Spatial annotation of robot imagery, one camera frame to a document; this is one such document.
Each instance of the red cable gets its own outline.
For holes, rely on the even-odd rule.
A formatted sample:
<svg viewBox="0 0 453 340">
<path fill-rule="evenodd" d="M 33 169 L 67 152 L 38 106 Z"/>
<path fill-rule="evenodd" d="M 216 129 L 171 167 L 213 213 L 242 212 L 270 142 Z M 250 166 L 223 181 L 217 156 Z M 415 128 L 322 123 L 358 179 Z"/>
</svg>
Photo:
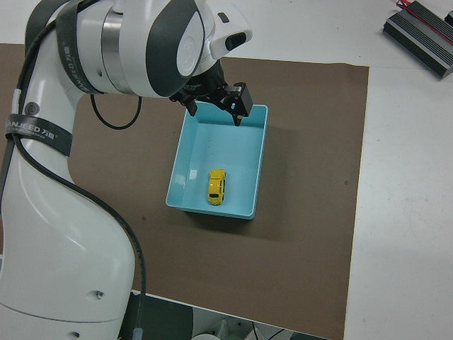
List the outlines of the red cable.
<svg viewBox="0 0 453 340">
<path fill-rule="evenodd" d="M 429 27 L 432 31 L 434 31 L 437 35 L 440 35 L 444 40 L 449 42 L 450 44 L 453 45 L 453 40 L 448 38 L 446 35 L 444 35 L 442 32 L 440 32 L 436 27 L 431 26 L 429 23 L 427 23 L 421 16 L 419 16 L 416 12 L 414 12 L 412 9 L 407 7 L 406 2 L 409 2 L 408 0 L 401 0 L 404 5 L 401 4 L 396 4 L 400 9 L 405 9 L 409 14 L 411 14 L 414 18 L 417 18 L 419 21 L 424 23 L 427 27 Z"/>
</svg>

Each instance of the white robotic arm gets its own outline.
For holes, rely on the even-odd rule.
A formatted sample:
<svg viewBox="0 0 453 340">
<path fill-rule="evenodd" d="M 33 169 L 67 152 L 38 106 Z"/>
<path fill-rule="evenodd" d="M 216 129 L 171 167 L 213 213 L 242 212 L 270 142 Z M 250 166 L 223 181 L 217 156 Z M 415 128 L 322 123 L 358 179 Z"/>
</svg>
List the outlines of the white robotic arm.
<svg viewBox="0 0 453 340">
<path fill-rule="evenodd" d="M 169 97 L 195 114 L 199 99 L 239 125 L 251 99 L 244 83 L 225 83 L 218 59 L 251 30 L 233 6 L 205 0 L 44 0 L 35 14 L 50 24 L 36 50 L 28 40 L 7 122 L 0 340 L 113 340 L 134 254 L 125 221 L 72 183 L 77 103 L 94 93 Z"/>
</svg>

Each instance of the white table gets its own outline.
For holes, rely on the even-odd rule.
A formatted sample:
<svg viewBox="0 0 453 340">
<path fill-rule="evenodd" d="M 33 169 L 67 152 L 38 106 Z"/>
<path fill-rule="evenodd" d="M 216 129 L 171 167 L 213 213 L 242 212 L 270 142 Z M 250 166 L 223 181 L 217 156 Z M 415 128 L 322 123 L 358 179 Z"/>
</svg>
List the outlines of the white table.
<svg viewBox="0 0 453 340">
<path fill-rule="evenodd" d="M 254 30 L 232 56 L 370 66 L 345 339 L 451 339 L 453 76 L 382 34 L 392 0 L 232 1 Z M 0 43 L 24 42 L 37 2 L 2 1 Z"/>
</svg>

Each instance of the brown mat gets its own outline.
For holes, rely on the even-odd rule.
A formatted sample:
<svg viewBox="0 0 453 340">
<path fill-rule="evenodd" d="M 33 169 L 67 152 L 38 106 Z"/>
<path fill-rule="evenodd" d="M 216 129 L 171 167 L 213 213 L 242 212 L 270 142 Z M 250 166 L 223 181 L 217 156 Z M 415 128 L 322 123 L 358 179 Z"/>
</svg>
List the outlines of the brown mat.
<svg viewBox="0 0 453 340">
<path fill-rule="evenodd" d="M 23 46 L 0 45 L 2 120 L 22 59 Z M 255 220 L 166 206 L 183 119 L 183 108 L 166 99 L 145 99 L 136 125 L 117 132 L 97 121 L 85 97 L 72 176 L 137 231 L 149 293 L 342 339 L 368 68 L 254 59 L 223 65 L 227 81 L 246 82 L 254 102 L 269 107 Z M 135 103 L 99 99 L 118 124 L 132 117 Z"/>
</svg>

